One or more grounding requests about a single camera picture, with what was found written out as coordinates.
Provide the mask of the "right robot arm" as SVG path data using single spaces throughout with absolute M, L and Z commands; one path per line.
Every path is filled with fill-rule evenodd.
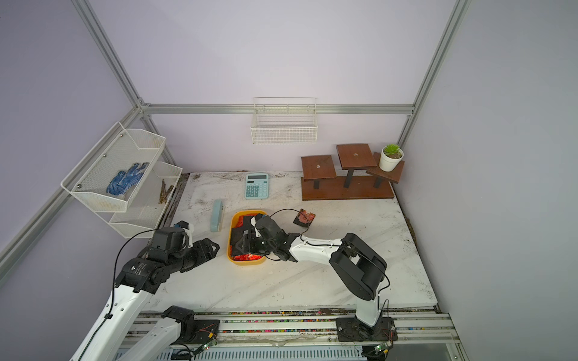
M 353 233 L 341 239 L 312 239 L 287 233 L 266 214 L 241 216 L 230 229 L 228 257 L 250 263 L 272 256 L 276 262 L 317 263 L 331 267 L 357 299 L 355 319 L 376 326 L 381 317 L 379 294 L 387 286 L 386 261 Z

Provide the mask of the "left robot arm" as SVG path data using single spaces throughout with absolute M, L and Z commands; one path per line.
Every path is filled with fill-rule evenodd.
M 215 259 L 220 247 L 210 239 L 191 240 L 185 222 L 151 231 L 151 241 L 121 270 L 115 270 L 111 295 L 73 360 L 114 360 L 135 319 L 160 286 L 175 273 L 189 272 Z M 155 360 L 172 345 L 194 359 L 215 344 L 219 320 L 196 320 L 194 311 L 170 306 L 122 360 Z

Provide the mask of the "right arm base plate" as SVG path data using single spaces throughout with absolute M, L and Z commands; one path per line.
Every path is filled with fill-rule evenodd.
M 380 317 L 374 326 L 367 326 L 356 317 L 340 317 L 336 319 L 336 328 L 341 342 L 398 340 L 397 328 L 391 317 Z

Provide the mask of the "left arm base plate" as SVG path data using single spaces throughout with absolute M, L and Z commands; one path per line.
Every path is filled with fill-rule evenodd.
M 177 343 L 207 344 L 217 338 L 219 320 L 196 319 L 195 312 L 188 308 L 170 306 L 161 314 L 163 320 L 177 324 Z

